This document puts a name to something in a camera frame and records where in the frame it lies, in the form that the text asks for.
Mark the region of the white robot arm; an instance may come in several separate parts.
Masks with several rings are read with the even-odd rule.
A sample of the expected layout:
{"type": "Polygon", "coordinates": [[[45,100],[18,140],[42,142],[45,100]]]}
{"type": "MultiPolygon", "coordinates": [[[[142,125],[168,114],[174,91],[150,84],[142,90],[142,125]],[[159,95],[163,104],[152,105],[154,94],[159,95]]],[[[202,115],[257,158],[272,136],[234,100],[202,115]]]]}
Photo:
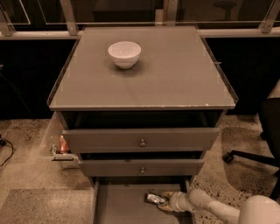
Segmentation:
{"type": "Polygon", "coordinates": [[[221,203],[200,189],[190,192],[163,192],[167,201],[158,207],[168,212],[207,211],[224,224],[280,224],[280,205],[266,196],[245,200],[240,209],[221,203]]]}

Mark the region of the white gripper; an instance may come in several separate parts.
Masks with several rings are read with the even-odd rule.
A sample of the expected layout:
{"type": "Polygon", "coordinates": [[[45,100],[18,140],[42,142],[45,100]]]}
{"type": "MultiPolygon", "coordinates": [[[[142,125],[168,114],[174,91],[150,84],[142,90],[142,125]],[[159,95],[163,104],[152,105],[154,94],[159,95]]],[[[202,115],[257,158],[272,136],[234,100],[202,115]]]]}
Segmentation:
{"type": "Polygon", "coordinates": [[[189,210],[187,194],[184,192],[162,192],[161,196],[169,199],[169,202],[159,204],[157,207],[167,212],[185,212],[189,210]]]}

